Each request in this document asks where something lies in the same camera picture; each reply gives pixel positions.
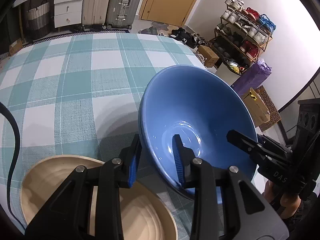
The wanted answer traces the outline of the person's right hand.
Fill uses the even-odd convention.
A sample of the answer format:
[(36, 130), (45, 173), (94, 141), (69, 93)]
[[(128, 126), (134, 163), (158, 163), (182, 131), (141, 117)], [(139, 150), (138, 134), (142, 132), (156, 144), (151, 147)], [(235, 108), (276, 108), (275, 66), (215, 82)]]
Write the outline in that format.
[[(272, 183), (270, 180), (268, 180), (265, 184), (265, 189), (263, 192), (264, 198), (270, 203), (276, 198), (276, 187), (274, 186), (274, 183)], [(282, 219), (287, 219), (292, 217), (295, 212), (298, 210), (300, 204), (301, 204), (301, 199), (298, 195), (288, 195), (288, 194), (283, 194), (281, 196), (281, 199), (279, 201), (280, 205), (284, 207), (284, 210), (280, 214), (280, 217)]]

